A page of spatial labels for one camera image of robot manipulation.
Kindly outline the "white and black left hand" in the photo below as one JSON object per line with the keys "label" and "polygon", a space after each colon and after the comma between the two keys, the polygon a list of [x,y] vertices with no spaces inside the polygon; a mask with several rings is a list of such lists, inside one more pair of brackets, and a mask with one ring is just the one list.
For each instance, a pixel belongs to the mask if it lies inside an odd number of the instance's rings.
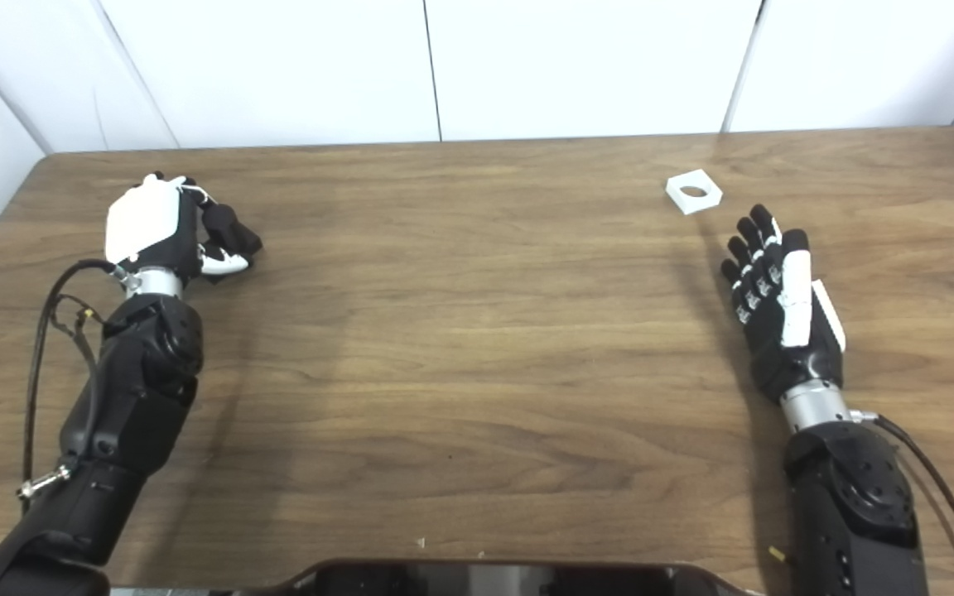
{"label": "white and black left hand", "polygon": [[104,257],[129,296],[181,298],[201,276],[245,272],[262,249],[234,208],[190,177],[148,174],[108,209]]}

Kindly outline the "white and black right hand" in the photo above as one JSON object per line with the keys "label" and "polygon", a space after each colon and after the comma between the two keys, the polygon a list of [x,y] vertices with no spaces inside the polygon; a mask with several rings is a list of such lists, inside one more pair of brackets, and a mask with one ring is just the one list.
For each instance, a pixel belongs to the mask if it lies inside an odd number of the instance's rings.
{"label": "white and black right hand", "polygon": [[779,400],[806,382],[843,388],[846,336],[814,275],[806,231],[780,228],[768,208],[755,204],[726,248],[720,274],[759,392]]}

